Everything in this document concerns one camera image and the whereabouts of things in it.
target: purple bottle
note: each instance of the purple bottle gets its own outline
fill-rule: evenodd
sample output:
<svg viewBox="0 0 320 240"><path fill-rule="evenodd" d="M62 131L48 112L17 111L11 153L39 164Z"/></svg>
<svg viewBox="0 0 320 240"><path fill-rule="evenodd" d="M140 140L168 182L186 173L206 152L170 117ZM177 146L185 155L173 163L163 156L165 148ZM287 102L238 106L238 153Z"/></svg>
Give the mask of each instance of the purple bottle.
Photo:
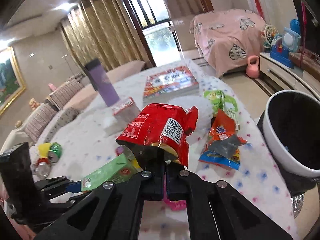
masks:
<svg viewBox="0 0 320 240"><path fill-rule="evenodd" d="M100 93L107 106L112 106L120 100L99 59L87 63L84 69L94 90Z"/></svg>

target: framed painting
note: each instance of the framed painting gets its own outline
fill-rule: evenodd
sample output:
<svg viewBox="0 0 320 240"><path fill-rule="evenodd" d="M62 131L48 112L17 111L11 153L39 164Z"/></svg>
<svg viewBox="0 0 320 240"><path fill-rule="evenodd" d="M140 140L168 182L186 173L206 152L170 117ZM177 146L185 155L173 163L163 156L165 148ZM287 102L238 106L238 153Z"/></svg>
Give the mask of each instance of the framed painting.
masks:
<svg viewBox="0 0 320 240"><path fill-rule="evenodd" d="M0 117L26 90L12 47L0 51Z"/></svg>

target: ceiling light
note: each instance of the ceiling light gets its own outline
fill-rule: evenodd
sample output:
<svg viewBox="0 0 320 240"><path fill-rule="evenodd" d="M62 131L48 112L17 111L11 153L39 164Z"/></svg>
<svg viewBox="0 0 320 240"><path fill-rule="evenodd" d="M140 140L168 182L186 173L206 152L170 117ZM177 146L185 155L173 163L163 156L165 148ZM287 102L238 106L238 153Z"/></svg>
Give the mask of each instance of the ceiling light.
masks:
<svg viewBox="0 0 320 240"><path fill-rule="evenodd" d="M58 7L54 8L54 10L66 10L69 11L73 6L77 5L76 3L63 3Z"/></svg>
<svg viewBox="0 0 320 240"><path fill-rule="evenodd" d="M8 47L9 43L14 41L14 39L10 39L7 41L0 41L0 50L5 49L6 47Z"/></svg>

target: white drawer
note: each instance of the white drawer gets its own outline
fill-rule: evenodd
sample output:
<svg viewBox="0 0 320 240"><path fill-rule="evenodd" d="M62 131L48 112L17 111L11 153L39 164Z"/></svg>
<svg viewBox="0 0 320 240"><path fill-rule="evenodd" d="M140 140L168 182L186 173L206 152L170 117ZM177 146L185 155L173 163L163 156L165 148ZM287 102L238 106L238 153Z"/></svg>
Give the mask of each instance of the white drawer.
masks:
<svg viewBox="0 0 320 240"><path fill-rule="evenodd" d="M320 95L317 93L317 91L315 91L310 86L307 87L307 84L300 83L298 80L296 80L296 83L294 85L294 89L301 91L301 92L305 92L308 95L312 96L313 98L320 100Z"/></svg>
<svg viewBox="0 0 320 240"><path fill-rule="evenodd" d="M260 70L274 80L283 89L293 89L296 79L282 67L260 57Z"/></svg>
<svg viewBox="0 0 320 240"><path fill-rule="evenodd" d="M317 93L320 93L320 82L316 80L312 75L307 71L303 71L302 79L309 84L312 88L316 90Z"/></svg>

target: pink kettlebell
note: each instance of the pink kettlebell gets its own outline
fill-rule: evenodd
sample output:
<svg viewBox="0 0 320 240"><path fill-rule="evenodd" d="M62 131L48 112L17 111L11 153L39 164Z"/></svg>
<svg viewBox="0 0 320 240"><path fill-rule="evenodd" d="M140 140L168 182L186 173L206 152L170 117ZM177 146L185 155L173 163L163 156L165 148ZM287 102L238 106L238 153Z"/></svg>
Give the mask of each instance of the pink kettlebell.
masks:
<svg viewBox="0 0 320 240"><path fill-rule="evenodd" d="M256 55L248 57L248 66L245 70L248 77L258 78L259 77L259 57Z"/></svg>

